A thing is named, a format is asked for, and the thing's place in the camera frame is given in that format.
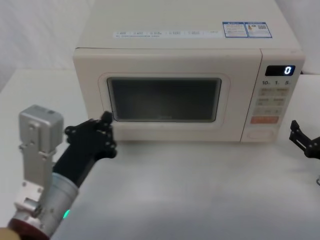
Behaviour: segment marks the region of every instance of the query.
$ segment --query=white tabletop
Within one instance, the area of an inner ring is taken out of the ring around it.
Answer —
[[[277,142],[122,143],[97,163],[52,239],[315,240],[320,161],[288,140],[296,119],[320,136],[320,76],[300,77]],[[87,119],[73,71],[19,70],[0,94],[0,226],[22,182],[18,114],[32,104]],[[56,155],[61,155],[63,144]]]

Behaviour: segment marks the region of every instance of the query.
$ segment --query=label sticker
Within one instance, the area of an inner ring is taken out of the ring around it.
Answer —
[[[247,38],[245,23],[239,21],[224,21],[224,34],[226,38]]]
[[[265,22],[245,22],[249,38],[271,39],[272,35]]]
[[[115,31],[115,39],[216,39],[223,38],[222,31]]]

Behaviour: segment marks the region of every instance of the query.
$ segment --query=cream microwave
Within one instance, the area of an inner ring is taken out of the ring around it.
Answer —
[[[96,0],[73,59],[118,141],[270,142],[305,56],[274,0]]]

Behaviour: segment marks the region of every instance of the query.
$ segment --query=white backdrop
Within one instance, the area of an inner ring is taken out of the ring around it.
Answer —
[[[320,0],[277,2],[307,55],[303,70],[320,74]],[[0,90],[16,68],[73,69],[72,54],[93,3],[0,0]]]

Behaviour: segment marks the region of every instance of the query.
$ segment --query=microwave window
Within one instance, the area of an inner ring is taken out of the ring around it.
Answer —
[[[118,122],[211,123],[220,78],[110,77],[107,85]]]

